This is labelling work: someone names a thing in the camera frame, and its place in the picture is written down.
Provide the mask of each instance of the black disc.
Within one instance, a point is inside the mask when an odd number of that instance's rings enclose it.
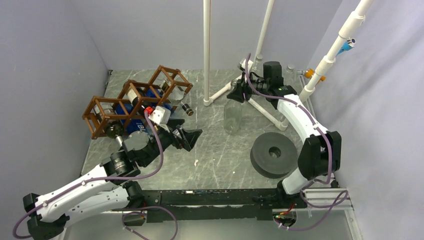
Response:
[[[254,169],[270,179],[287,175],[296,166],[297,159],[295,144],[277,132],[260,135],[250,150],[250,161]]]

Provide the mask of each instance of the purple cable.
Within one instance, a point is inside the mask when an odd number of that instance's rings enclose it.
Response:
[[[262,94],[262,93],[260,93],[259,91],[257,91],[254,87],[253,87],[253,85],[252,85],[252,82],[251,82],[251,80],[250,80],[250,78],[249,78],[249,70],[248,70],[248,62],[249,62],[249,59],[250,59],[250,57],[251,57],[251,54],[249,53],[248,55],[247,55],[247,57],[246,57],[246,62],[245,62],[245,64],[244,64],[244,71],[245,71],[245,75],[246,75],[246,80],[247,80],[247,83],[249,84],[249,86],[250,86],[250,88],[252,89],[252,91],[256,94],[256,95],[259,95],[259,96],[262,96],[262,97],[264,97],[264,98],[269,98],[269,99],[278,99],[278,100],[284,100],[284,101],[288,101],[288,102],[290,102],[290,103],[292,103],[292,104],[294,104],[294,105],[296,105],[298,108],[300,108],[306,115],[307,115],[307,117],[309,118],[309,120],[311,121],[311,123],[312,123],[312,125],[315,125],[316,124],[316,122],[315,122],[315,120],[314,120],[314,118],[312,117],[312,115],[311,115],[311,113],[309,113],[309,111],[306,109],[306,108],[304,108],[302,105],[298,105],[298,103],[296,102],[296,101],[294,101],[294,100],[291,100],[291,99],[289,99],[289,98],[285,98],[285,97],[282,97],[282,96],[271,96],[271,95],[266,95],[266,94]],[[323,183],[323,184],[329,184],[330,183],[330,181],[331,181],[331,173],[332,173],[332,162],[333,162],[333,151],[332,151],[332,148],[331,148],[331,144],[330,144],[330,141],[329,141],[329,139],[327,138],[327,136],[324,134],[324,132],[319,128],[319,127],[316,127],[316,130],[319,132],[319,134],[322,136],[322,138],[324,139],[324,141],[325,141],[325,144],[327,145],[327,150],[328,150],[328,173],[327,173],[327,180],[326,181],[322,181],[322,180],[319,180],[319,179],[314,179],[314,181],[315,182],[320,182],[320,183]],[[308,185],[306,185],[304,188],[302,188],[302,190],[305,190],[305,189],[307,189],[307,188],[309,188],[311,185],[313,184],[313,182],[310,182]],[[343,194],[343,193],[345,193],[345,196],[339,201],[339,202],[337,202],[337,200],[340,198],[340,196]],[[323,206],[317,206],[317,205],[314,205],[314,204],[311,204],[310,202],[308,202],[308,200],[306,200],[303,196],[302,196],[302,194],[300,194],[300,197],[302,198],[302,200],[306,203],[306,204],[308,204],[308,205],[310,205],[311,207],[314,207],[314,208],[329,208],[328,209],[328,211],[325,213],[325,215],[317,222],[317,223],[315,223],[314,225],[312,225],[312,226],[310,226],[310,227],[307,227],[307,228],[287,228],[288,230],[290,229],[290,230],[293,230],[293,231],[307,231],[307,230],[310,230],[310,229],[313,229],[313,228],[315,228],[316,226],[318,226],[329,214],[330,214],[330,211],[331,211],[331,209],[333,209],[333,207],[334,206],[337,206],[337,205],[339,205],[339,204],[341,204],[344,200],[346,200],[347,198],[348,198],[348,191],[346,191],[346,190],[344,190],[344,191],[342,191],[337,197],[336,197],[336,199],[334,200],[334,202],[332,203],[332,204],[330,204],[330,205],[323,205]]]
[[[147,209],[160,209],[160,210],[163,210],[163,211],[167,212],[167,213],[168,213],[168,214],[172,217],[173,221],[175,222],[175,233],[173,234],[173,236],[171,237],[171,239],[170,239],[170,240],[174,240],[174,239],[175,239],[175,237],[177,236],[177,232],[178,232],[178,222],[177,222],[177,218],[176,218],[176,217],[172,214],[172,212],[170,212],[168,209],[166,209],[166,208],[164,208],[164,207],[161,207],[161,206],[146,206],[146,207],[140,207],[140,208],[132,208],[132,209],[129,209],[129,210],[130,210],[130,211],[132,211],[132,212],[129,212],[129,213],[124,214],[124,215],[122,216],[122,226],[123,226],[126,230],[128,230],[128,231],[130,231],[131,233],[133,233],[133,234],[135,234],[135,235],[139,236],[140,238],[142,238],[142,239],[144,239],[144,240],[149,240],[147,237],[145,237],[145,236],[141,235],[141,234],[140,234],[140,233],[138,233],[137,231],[134,231],[134,230],[132,230],[131,228],[127,227],[127,226],[125,225],[125,223],[124,223],[124,220],[125,220],[125,218],[126,218],[128,215],[139,215],[139,214],[141,214],[139,211],[143,211],[143,210],[147,210]]]
[[[336,203],[337,200],[342,196],[342,194],[345,194],[344,197],[338,203]],[[314,223],[312,226],[308,226],[308,227],[305,227],[305,228],[291,228],[291,227],[288,227],[288,226],[282,226],[282,227],[284,227],[286,230],[298,231],[298,232],[311,230],[311,229],[315,228],[316,226],[320,225],[328,217],[328,215],[330,214],[330,212],[331,212],[331,210],[333,209],[334,206],[336,206],[337,204],[340,204],[341,202],[343,202],[347,198],[348,198],[348,191],[346,191],[346,190],[341,191],[338,194],[338,196],[335,198],[334,202],[330,205],[328,211],[324,214],[324,216],[322,216],[321,219],[319,221],[317,221],[316,223]],[[278,226],[280,226],[280,223],[278,223],[275,219],[274,219],[274,222]]]
[[[85,182],[87,184],[87,183],[91,183],[91,182],[94,182],[94,181],[101,181],[101,180],[123,180],[123,181],[141,180],[141,179],[146,179],[148,177],[151,177],[151,176],[153,176],[153,175],[155,175],[156,173],[159,172],[159,170],[162,168],[162,165],[164,164],[164,150],[162,148],[162,144],[161,144],[161,141],[159,139],[158,132],[156,131],[155,127],[153,126],[152,122],[150,121],[149,114],[147,112],[144,112],[144,117],[147,121],[148,126],[151,128],[151,131],[153,132],[154,138],[156,139],[156,142],[157,142],[157,147],[159,148],[159,155],[160,155],[159,166],[153,172],[146,174],[146,175],[142,175],[142,176],[103,176],[103,177],[90,178],[90,179],[84,180],[83,182]],[[49,204],[49,203],[53,202],[54,200],[62,197],[63,195],[75,190],[76,188],[78,188],[82,184],[83,183],[78,183],[78,184],[71,186],[70,188],[64,190],[63,192],[57,194],[56,196],[50,198],[49,200],[46,200],[45,203]],[[17,223],[13,227],[13,231],[12,231],[13,237],[15,237],[16,239],[29,239],[29,238],[31,238],[31,235],[26,235],[26,236],[18,235],[18,233],[17,233],[18,227],[24,221],[24,219],[29,217],[32,213],[40,210],[42,207],[43,207],[43,204],[40,204],[40,205],[34,207],[33,209],[31,209],[29,212],[27,212],[25,215],[23,215],[17,221]]]

